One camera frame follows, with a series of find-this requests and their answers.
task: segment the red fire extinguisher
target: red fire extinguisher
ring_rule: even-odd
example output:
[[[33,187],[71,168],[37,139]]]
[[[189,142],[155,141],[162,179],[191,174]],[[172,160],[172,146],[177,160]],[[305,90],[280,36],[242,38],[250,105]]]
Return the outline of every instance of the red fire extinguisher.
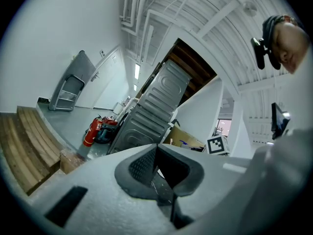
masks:
[[[89,130],[84,138],[84,141],[83,141],[83,144],[87,147],[90,147],[92,146],[93,144],[93,141],[94,141],[94,138],[97,136],[98,134],[98,131],[100,131],[101,129],[101,126],[102,126],[102,118],[99,116],[99,117],[96,117],[90,127],[89,127]]]

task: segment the person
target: person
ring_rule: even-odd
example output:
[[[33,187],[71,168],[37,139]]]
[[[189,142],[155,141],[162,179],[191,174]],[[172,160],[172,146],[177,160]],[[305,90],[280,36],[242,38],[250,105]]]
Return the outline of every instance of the person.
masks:
[[[278,63],[294,74],[310,45],[302,23],[288,15],[271,16],[263,22],[264,45]]]

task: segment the white door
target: white door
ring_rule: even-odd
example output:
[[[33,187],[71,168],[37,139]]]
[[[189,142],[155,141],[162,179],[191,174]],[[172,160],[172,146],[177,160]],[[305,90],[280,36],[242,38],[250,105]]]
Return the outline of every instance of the white door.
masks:
[[[122,65],[123,63],[121,58],[121,52],[120,49],[118,49],[113,52],[102,64],[102,66],[97,70],[97,72],[99,72],[99,77],[92,82],[89,81],[87,83],[82,93],[80,94],[75,106],[93,108],[96,101],[106,89],[112,78],[115,75],[118,75],[118,67]]]

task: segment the fluorescent light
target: fluorescent light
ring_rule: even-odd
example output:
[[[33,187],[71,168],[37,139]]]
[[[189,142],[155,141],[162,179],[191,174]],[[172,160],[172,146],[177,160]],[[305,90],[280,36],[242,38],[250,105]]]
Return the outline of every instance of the fluorescent light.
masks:
[[[140,65],[135,64],[135,79],[139,78]]]
[[[284,112],[283,115],[284,115],[284,117],[286,117],[286,118],[290,118],[289,112]]]

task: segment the fire extinguisher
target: fire extinguisher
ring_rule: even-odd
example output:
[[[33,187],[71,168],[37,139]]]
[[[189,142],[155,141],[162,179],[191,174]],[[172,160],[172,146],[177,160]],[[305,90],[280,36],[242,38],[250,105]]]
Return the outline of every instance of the fire extinguisher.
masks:
[[[84,138],[84,141],[83,141],[83,144],[85,146],[87,146],[87,147],[92,146],[93,141],[98,134],[98,131],[100,131],[100,129],[101,129],[102,123],[103,123],[103,121],[102,121],[102,118],[100,115],[99,115],[99,117],[96,117],[92,121],[92,123],[91,123],[91,125],[87,131],[87,134]]]

